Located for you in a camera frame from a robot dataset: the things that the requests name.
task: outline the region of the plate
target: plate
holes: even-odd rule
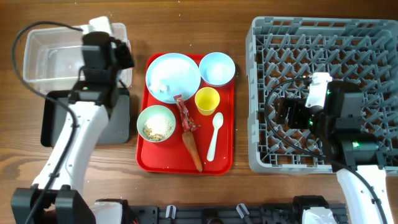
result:
[[[175,103],[177,95],[188,100],[198,91],[200,80],[198,65],[190,57],[178,53],[158,57],[149,65],[146,74],[149,93],[163,103]]]

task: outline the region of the plastic cup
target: plastic cup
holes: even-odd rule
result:
[[[199,113],[208,116],[214,113],[220,103],[220,94],[212,87],[204,87],[195,95],[195,104]]]

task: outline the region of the food in bowl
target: food in bowl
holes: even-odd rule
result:
[[[148,139],[152,141],[161,141],[172,134],[172,122],[162,114],[153,115],[145,121],[143,132]]]

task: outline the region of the plastic crate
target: plastic crate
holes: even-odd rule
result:
[[[331,165],[303,155],[273,136],[264,119],[265,99],[276,84],[313,72],[357,83],[364,92],[362,130],[379,138],[388,153],[398,150],[398,22],[367,19],[257,17],[246,36],[249,79],[249,165],[255,172],[331,173]],[[274,98],[306,98],[302,82],[285,85]],[[271,119],[274,105],[268,108]],[[272,120],[290,142],[303,147],[309,130],[289,129]],[[322,154],[319,140],[309,140]],[[398,160],[386,156],[388,175],[398,175]]]

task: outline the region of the wire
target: wire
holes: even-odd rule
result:
[[[339,163],[339,162],[337,162],[337,161],[335,161],[335,160],[333,160],[333,159],[329,159],[329,158],[327,158],[327,157],[325,157],[325,156],[321,156],[321,155],[312,153],[312,152],[310,152],[310,151],[306,151],[306,150],[302,149],[301,147],[298,147],[298,146],[292,144],[292,143],[289,142],[288,140],[284,139],[284,138],[274,129],[274,127],[272,127],[272,125],[271,125],[271,120],[270,120],[269,117],[268,117],[268,116],[269,116],[269,114],[268,114],[269,99],[271,98],[272,94],[276,91],[276,89],[278,89],[278,87],[280,87],[280,86],[282,86],[282,85],[285,85],[286,83],[292,83],[292,82],[297,82],[297,81],[304,81],[304,80],[309,80],[309,79],[310,79],[310,78],[293,78],[293,79],[291,79],[291,80],[286,80],[286,81],[284,81],[284,82],[282,82],[282,83],[276,85],[275,88],[273,88],[273,89],[269,92],[269,94],[268,94],[268,96],[267,96],[267,99],[266,99],[266,104],[265,104],[265,107],[264,107],[264,108],[265,108],[265,109],[264,109],[264,112],[265,112],[265,114],[266,114],[266,115],[265,115],[265,119],[266,119],[266,121],[267,121],[268,127],[270,127],[271,131],[272,131],[282,142],[288,144],[290,147],[294,148],[295,150],[297,150],[297,151],[299,151],[299,152],[301,152],[301,153],[303,153],[303,154],[306,154],[306,155],[315,157],[315,158],[317,158],[317,159],[321,159],[321,160],[330,162],[331,164],[334,164],[334,165],[336,165],[336,166],[339,166],[339,167],[341,167],[341,168],[344,168],[344,169],[348,170],[349,172],[351,172],[352,174],[354,174],[354,175],[366,186],[366,188],[367,188],[367,189],[369,190],[369,192],[371,193],[371,195],[372,195],[372,197],[373,197],[373,199],[374,199],[374,202],[376,203],[377,208],[379,209],[380,216],[381,216],[381,219],[382,219],[383,223],[384,223],[384,224],[387,224],[386,214],[384,213],[384,210],[383,210],[383,208],[382,208],[382,206],[381,206],[381,201],[380,201],[380,199],[377,197],[376,193],[374,192],[374,190],[373,190],[373,188],[370,186],[370,184],[369,184],[359,173],[357,173],[357,172],[356,172],[355,170],[353,170],[352,168],[350,168],[350,167],[348,167],[348,166],[346,166],[346,165],[344,165],[344,164],[341,164],[341,163]]]
[[[45,185],[45,187],[43,188],[42,192],[40,193],[39,197],[36,199],[35,203],[33,204],[32,210],[30,211],[28,217],[26,218],[25,224],[29,224],[30,221],[33,219],[33,216],[36,214],[37,210],[39,209],[39,207],[41,206],[41,203],[44,199],[45,193],[49,190],[50,186],[52,185],[52,183],[54,182],[55,178],[58,177],[58,172],[59,169],[62,165],[63,160],[65,159],[65,156],[67,155],[67,152],[70,148],[70,145],[73,141],[73,138],[75,137],[75,133],[76,133],[76,128],[77,128],[77,118],[76,115],[74,114],[74,112],[68,107],[68,105],[65,105],[51,97],[47,97],[46,95],[44,95],[43,93],[35,90],[34,88],[32,88],[27,82],[25,82],[25,80],[22,78],[21,73],[18,71],[17,68],[17,63],[16,63],[16,59],[15,59],[15,48],[18,44],[18,41],[20,39],[20,37],[26,32],[28,31],[30,28],[35,27],[35,26],[39,26],[42,24],[47,24],[47,25],[55,25],[55,26],[61,26],[61,27],[66,27],[72,30],[77,30],[77,31],[83,31],[80,28],[76,28],[76,27],[72,27],[66,24],[62,24],[59,22],[52,22],[52,21],[39,21],[39,22],[34,22],[31,25],[23,28],[21,31],[18,32],[16,38],[14,39],[14,42],[12,44],[12,49],[11,49],[11,60],[12,60],[12,68],[17,76],[17,78],[19,79],[19,81],[28,89],[30,90],[32,93],[36,94],[37,96],[40,96],[42,98],[45,98],[46,100],[51,101],[52,103],[61,106],[63,109],[65,109],[67,112],[70,113],[71,117],[72,117],[72,131],[70,133],[69,139],[67,144],[65,145],[65,148],[57,162],[57,164],[54,167],[53,172],[50,174],[50,178],[49,181],[47,182],[47,184]]]
[[[125,90],[128,90],[126,84],[124,84],[124,82],[123,82],[122,80],[119,80],[119,83],[120,83],[120,85],[123,86],[123,88],[124,88]]]

